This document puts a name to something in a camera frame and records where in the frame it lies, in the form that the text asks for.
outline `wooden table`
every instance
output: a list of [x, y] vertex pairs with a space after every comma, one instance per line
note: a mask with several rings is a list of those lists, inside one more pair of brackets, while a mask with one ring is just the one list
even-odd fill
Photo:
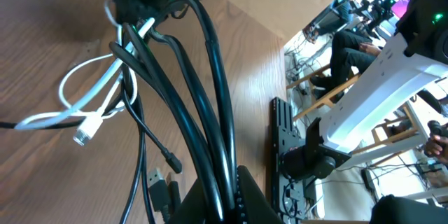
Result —
[[[31, 114], [58, 111], [57, 86], [75, 64], [109, 52], [115, 30], [106, 19], [104, 0], [0, 0], [0, 120], [19, 121]], [[283, 41], [227, 0], [206, 0], [220, 39], [232, 96], [237, 161], [246, 165], [267, 191], [269, 102], [284, 90]], [[159, 31], [185, 46], [216, 110], [204, 38], [193, 12], [169, 19]], [[173, 52], [150, 43], [157, 60], [199, 122]], [[69, 101], [76, 101], [104, 73], [111, 60], [90, 64], [71, 78]], [[183, 163], [184, 195], [196, 173], [178, 126], [161, 99], [139, 80], [146, 123]], [[98, 107], [101, 92], [88, 109]], [[137, 161], [138, 132], [131, 117], [107, 120], [86, 146], [72, 140], [75, 129], [17, 132], [0, 130], [0, 223], [117, 223], [130, 190]], [[169, 166], [147, 141], [148, 169]], [[145, 223], [141, 190], [128, 223]]]

